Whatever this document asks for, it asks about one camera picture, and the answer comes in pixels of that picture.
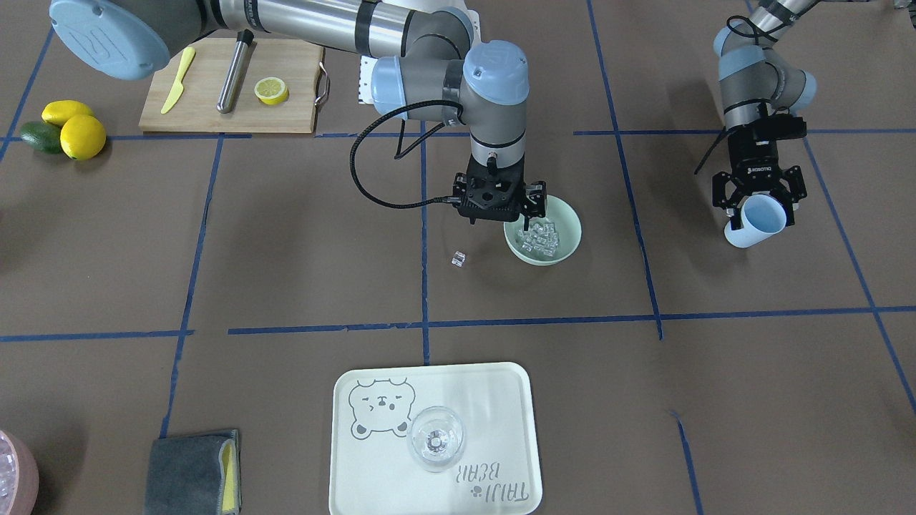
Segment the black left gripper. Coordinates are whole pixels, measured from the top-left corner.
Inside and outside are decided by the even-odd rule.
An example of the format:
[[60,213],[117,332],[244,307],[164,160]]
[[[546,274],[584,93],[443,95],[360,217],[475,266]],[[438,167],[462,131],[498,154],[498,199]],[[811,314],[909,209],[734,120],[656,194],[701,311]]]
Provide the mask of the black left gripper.
[[712,203],[726,212],[731,230],[744,227],[741,203],[756,193],[779,197],[786,226],[795,225],[794,213],[807,197],[804,174],[797,165],[781,167],[776,143],[806,134],[804,118],[793,114],[769,115],[724,132],[731,170],[713,176]]

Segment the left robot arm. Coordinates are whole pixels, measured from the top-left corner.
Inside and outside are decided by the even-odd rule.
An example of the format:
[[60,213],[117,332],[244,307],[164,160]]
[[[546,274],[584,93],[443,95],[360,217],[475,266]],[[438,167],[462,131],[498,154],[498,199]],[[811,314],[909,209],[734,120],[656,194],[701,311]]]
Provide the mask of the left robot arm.
[[761,1],[749,16],[735,14],[714,39],[723,128],[716,142],[729,147],[729,170],[713,177],[712,203],[729,216],[730,230],[741,230],[747,202],[754,195],[775,199],[776,211],[794,225],[794,213],[807,196],[798,166],[782,167],[776,144],[806,137],[799,112],[817,91],[810,72],[776,52],[776,43],[814,1]]

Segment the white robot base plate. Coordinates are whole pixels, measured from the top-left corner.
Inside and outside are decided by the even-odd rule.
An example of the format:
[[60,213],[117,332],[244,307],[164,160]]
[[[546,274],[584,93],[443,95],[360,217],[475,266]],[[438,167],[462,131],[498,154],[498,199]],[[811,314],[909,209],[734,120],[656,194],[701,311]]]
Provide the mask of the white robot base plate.
[[481,42],[479,13],[464,1],[364,1],[356,15],[358,102],[380,114],[457,97],[462,62]]

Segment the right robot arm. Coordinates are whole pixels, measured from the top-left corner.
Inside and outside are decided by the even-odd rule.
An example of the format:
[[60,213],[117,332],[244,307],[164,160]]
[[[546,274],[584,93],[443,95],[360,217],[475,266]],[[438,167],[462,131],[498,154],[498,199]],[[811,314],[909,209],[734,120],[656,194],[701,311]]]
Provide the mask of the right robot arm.
[[349,156],[399,118],[432,122],[419,142],[445,127],[471,137],[467,170],[452,194],[432,198],[469,219],[544,218],[545,182],[524,181],[529,59],[507,40],[478,42],[463,6],[409,9],[383,1],[52,1],[57,36],[83,62],[117,79],[164,69],[181,50],[219,29],[291,36],[375,61],[369,90],[379,118]]

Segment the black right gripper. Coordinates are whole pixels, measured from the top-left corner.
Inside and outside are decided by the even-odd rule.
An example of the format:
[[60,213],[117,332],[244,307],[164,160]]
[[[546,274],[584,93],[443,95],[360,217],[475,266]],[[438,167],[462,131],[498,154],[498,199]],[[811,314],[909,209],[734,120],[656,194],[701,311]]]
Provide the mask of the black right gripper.
[[449,203],[470,220],[514,222],[522,215],[523,230],[530,231],[535,218],[546,218],[547,185],[524,185],[525,160],[497,167],[469,157],[467,171],[456,174]]

